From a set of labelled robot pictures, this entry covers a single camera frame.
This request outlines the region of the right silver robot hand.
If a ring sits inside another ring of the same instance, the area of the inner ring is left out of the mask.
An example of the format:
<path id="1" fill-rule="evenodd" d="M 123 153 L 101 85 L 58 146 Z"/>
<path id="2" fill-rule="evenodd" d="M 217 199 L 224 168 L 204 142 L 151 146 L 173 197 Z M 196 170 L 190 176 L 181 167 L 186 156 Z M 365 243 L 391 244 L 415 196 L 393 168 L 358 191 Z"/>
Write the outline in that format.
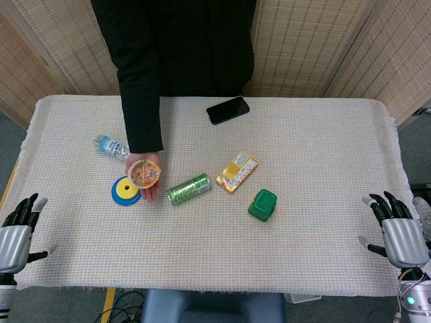
<path id="1" fill-rule="evenodd" d="M 422 268 L 430 261 L 422 228 L 404 202 L 387 191 L 383 196 L 369 194 L 362 202 L 371 208 L 384 242 L 384 246 L 377 246 L 358 236 L 365 249 L 387 258 L 397 268 Z"/>

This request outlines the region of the person's bare hand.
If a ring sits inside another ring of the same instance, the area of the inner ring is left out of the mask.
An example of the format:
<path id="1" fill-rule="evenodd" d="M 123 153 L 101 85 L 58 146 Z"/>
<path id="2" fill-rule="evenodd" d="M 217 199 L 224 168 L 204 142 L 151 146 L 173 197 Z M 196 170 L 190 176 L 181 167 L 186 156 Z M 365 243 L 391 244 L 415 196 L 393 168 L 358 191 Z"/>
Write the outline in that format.
<path id="1" fill-rule="evenodd" d="M 150 153 L 130 153 L 125 163 L 125 173 L 128 174 L 129 168 L 138 160 L 148 159 L 153 161 L 157 166 L 160 166 L 160 158 L 158 152 Z M 157 181 L 153 186 L 141 189 L 141 197 L 147 202 L 153 202 L 157 199 L 157 195 L 160 191 L 160 182 Z"/>

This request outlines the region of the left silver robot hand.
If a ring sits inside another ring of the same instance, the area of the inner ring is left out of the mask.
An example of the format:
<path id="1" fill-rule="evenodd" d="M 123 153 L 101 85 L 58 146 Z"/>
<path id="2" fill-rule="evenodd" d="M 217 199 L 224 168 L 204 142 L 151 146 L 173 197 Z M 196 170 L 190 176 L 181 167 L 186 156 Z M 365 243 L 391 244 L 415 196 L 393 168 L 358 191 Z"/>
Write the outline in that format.
<path id="1" fill-rule="evenodd" d="M 40 213 L 48 199 L 42 198 L 36 204 L 38 193 L 22 200 L 1 226 L 1 274 L 17 274 L 28 263 L 50 256 L 58 244 L 49 246 L 42 252 L 30 253 L 32 236 Z"/>

